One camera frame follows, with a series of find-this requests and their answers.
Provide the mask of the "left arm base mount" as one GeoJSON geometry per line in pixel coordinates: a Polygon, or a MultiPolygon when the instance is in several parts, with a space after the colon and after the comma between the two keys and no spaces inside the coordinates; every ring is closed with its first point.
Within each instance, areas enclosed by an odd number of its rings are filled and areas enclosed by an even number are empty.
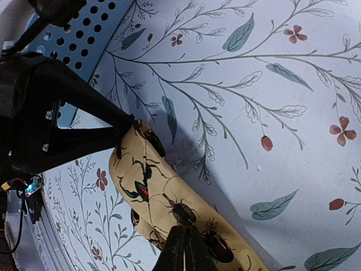
{"type": "Polygon", "coordinates": [[[13,254],[21,241],[23,233],[24,215],[30,214],[32,224],[39,221],[43,200],[40,199],[40,189],[43,186],[43,176],[41,174],[25,173],[24,177],[15,176],[1,184],[1,192],[7,193],[16,191],[16,196],[20,200],[20,219],[17,240],[12,249],[1,251],[1,255],[13,254]]]}

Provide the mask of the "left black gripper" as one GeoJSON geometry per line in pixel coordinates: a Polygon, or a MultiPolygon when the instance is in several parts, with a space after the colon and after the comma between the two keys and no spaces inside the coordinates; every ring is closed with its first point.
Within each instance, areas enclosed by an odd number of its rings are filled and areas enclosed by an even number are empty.
{"type": "Polygon", "coordinates": [[[41,172],[115,147],[134,121],[58,60],[38,53],[1,59],[2,168],[41,172]],[[60,129],[62,101],[109,127],[60,129]]]}

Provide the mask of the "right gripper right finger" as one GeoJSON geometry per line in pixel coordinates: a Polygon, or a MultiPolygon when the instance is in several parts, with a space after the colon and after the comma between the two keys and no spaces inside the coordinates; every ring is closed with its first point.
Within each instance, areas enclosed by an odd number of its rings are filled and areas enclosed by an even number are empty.
{"type": "Polygon", "coordinates": [[[184,269],[186,271],[217,271],[217,267],[195,227],[186,228],[184,238],[184,269]]]}

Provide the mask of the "yellow beetle-print tie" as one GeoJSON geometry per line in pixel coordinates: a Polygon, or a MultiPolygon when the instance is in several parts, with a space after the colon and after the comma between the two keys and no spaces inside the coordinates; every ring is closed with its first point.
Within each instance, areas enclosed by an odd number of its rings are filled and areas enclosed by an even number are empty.
{"type": "Polygon", "coordinates": [[[137,231],[162,250],[173,226],[196,227],[218,270],[267,270],[231,224],[175,173],[159,138],[144,121],[134,121],[117,145],[109,173],[131,206],[137,231]]]}

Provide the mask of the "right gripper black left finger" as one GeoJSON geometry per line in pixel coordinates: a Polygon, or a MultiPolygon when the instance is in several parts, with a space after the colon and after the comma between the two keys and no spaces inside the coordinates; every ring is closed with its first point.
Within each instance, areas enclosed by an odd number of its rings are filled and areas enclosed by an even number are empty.
{"type": "Polygon", "coordinates": [[[185,232],[186,228],[183,226],[173,226],[171,228],[153,271],[184,270],[185,232]]]}

